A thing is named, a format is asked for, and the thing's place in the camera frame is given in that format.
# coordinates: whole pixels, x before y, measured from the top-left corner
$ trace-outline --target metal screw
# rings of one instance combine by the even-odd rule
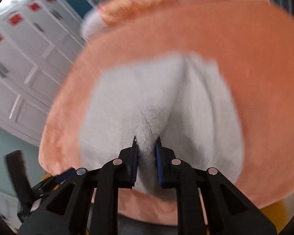
[[[173,160],[171,161],[171,163],[172,163],[173,165],[180,165],[180,164],[181,164],[181,160],[180,160],[180,159],[173,159]]]
[[[76,171],[76,174],[77,175],[84,175],[86,173],[86,169],[84,168],[79,168],[77,171]]]
[[[114,165],[120,165],[120,164],[123,163],[123,161],[122,161],[121,159],[114,159],[114,160],[112,161],[112,163],[113,163]]]
[[[216,168],[209,168],[208,173],[210,175],[216,175],[218,173],[218,170]]]

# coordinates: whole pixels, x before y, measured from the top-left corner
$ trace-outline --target cabinet door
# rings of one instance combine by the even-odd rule
[[[0,70],[6,79],[51,107],[62,80],[35,64],[2,30],[0,39]]]
[[[45,62],[52,63],[53,59],[58,61],[59,56],[62,56],[60,60],[67,66],[76,59],[83,48],[83,43],[65,29],[64,14],[55,10],[48,11],[48,8],[39,0],[25,2],[21,10],[24,17],[30,20],[32,25],[53,45],[41,54]],[[52,66],[63,74],[63,64],[52,63]]]
[[[39,25],[34,25],[19,10],[7,12],[0,21],[0,30],[36,63],[41,63],[39,58],[52,45]]]
[[[0,120],[40,141],[49,107],[33,98],[0,73]]]
[[[62,24],[67,30],[74,33],[79,41],[83,42],[80,36],[81,23],[78,19],[65,8],[65,5],[61,0],[40,0],[46,8],[55,16],[55,18]]]
[[[49,53],[46,53],[43,57],[47,63],[53,68],[58,70],[62,75],[60,78],[64,79],[72,67],[74,59],[70,55],[65,55],[62,51],[53,47]]]

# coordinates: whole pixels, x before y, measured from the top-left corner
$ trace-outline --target yellow object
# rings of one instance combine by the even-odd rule
[[[43,176],[43,180],[45,180],[48,177],[51,177],[51,174],[50,173],[45,173],[45,175]]]
[[[283,201],[273,203],[261,209],[261,212],[275,225],[279,233],[288,223],[288,214]]]

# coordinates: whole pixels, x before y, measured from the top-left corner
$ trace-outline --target cabinet panel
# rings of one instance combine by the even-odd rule
[[[13,111],[19,93],[0,79],[0,114],[8,119]]]
[[[44,38],[39,29],[24,19],[23,14],[14,13],[10,18],[15,14],[19,14],[23,20],[16,25],[12,25],[9,19],[7,19],[0,24],[0,27],[26,54],[30,56],[36,54],[40,57],[49,47],[50,42]]]
[[[66,30],[58,24],[50,12],[37,0],[25,2],[21,10],[41,33],[53,43],[57,43],[59,37],[66,33]]]
[[[66,76],[72,66],[71,61],[56,48],[46,56],[46,61],[55,69],[59,70],[64,76]]]
[[[80,32],[80,22],[76,20],[76,18],[67,11],[64,6],[60,3],[59,0],[46,0],[46,6],[52,11],[55,11],[60,15],[60,23],[64,24],[71,31],[76,34]]]
[[[30,83],[30,88],[46,97],[51,103],[60,88],[60,83],[47,73],[38,70]]]
[[[35,65],[29,61],[14,43],[11,43],[2,32],[0,42],[0,63],[21,82],[25,82],[28,74]]]
[[[40,141],[35,140],[29,137],[28,135],[25,135],[24,133],[20,132],[19,130],[15,129],[11,124],[9,124],[6,120],[4,120],[1,115],[0,115],[0,127],[3,130],[6,130],[8,133],[14,135],[15,137],[22,139],[34,146],[39,147],[40,145]]]
[[[61,41],[59,49],[72,59],[76,59],[83,47],[71,35],[67,35]]]
[[[39,139],[43,133],[44,125],[47,119],[48,112],[37,106],[29,99],[23,99],[15,123],[27,131],[29,131],[32,138]]]

